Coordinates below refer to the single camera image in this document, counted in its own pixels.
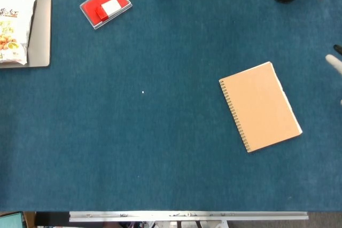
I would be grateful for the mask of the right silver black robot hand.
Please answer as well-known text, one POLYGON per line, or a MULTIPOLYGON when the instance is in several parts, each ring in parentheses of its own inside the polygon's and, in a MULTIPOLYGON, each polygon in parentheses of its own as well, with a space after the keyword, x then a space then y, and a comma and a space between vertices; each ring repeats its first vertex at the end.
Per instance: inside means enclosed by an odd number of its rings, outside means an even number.
MULTIPOLYGON (((335 44, 333 48, 339 55, 342 55, 341 45, 335 44)), ((340 59, 332 54, 327 54, 325 59, 340 75, 342 74, 342 63, 340 59)))

